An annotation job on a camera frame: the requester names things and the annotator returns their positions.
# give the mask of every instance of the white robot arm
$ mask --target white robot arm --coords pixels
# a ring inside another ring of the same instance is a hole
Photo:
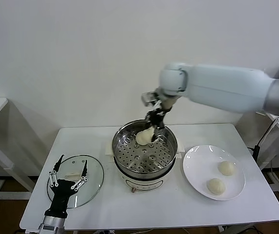
[[[264,110],[279,115],[279,79],[255,69],[168,64],[160,73],[159,88],[144,93],[142,100],[164,116],[179,97],[236,113]]]

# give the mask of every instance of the dough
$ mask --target dough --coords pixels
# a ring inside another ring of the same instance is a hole
[[[211,179],[208,183],[207,183],[207,188],[216,195],[222,195],[225,190],[226,190],[226,186],[223,183],[223,181],[221,179]]]
[[[136,142],[140,145],[147,145],[151,143],[152,136],[154,134],[154,128],[150,127],[143,130],[136,135]]]
[[[232,176],[236,171],[236,167],[233,162],[224,161],[219,164],[218,170],[225,176]]]

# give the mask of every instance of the stainless steel steamer basket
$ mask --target stainless steel steamer basket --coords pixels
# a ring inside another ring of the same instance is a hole
[[[112,140],[112,152],[119,170],[138,180],[153,180],[165,175],[177,153],[177,140],[168,128],[160,130],[158,139],[148,145],[139,145],[136,134],[147,128],[144,119],[122,126]]]

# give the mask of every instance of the floor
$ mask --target floor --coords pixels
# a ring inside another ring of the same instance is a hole
[[[2,191],[25,191],[21,185],[14,180],[7,180],[2,187]],[[27,205],[27,201],[16,200],[0,200],[0,234],[13,234],[15,230],[19,229],[19,222],[23,211]],[[279,234],[279,222],[260,223],[255,225],[263,234]],[[190,234],[218,234],[217,227],[200,227],[200,228],[186,228]],[[140,230],[124,230],[115,231],[116,234],[131,234]],[[79,234],[92,234],[93,231],[79,232]],[[158,229],[148,232],[149,234],[186,234],[183,229]],[[257,234],[255,230],[248,230],[244,234]]]

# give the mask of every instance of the glass lid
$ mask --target glass lid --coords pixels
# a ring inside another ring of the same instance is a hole
[[[85,160],[87,160],[88,181],[79,188],[76,194],[70,197],[68,209],[80,207],[91,201],[99,192],[104,181],[104,170],[100,162],[96,158],[88,155],[73,156],[64,160],[57,172],[57,178],[77,182],[81,179]],[[49,186],[49,179],[46,188],[48,197],[52,201],[54,193]]]

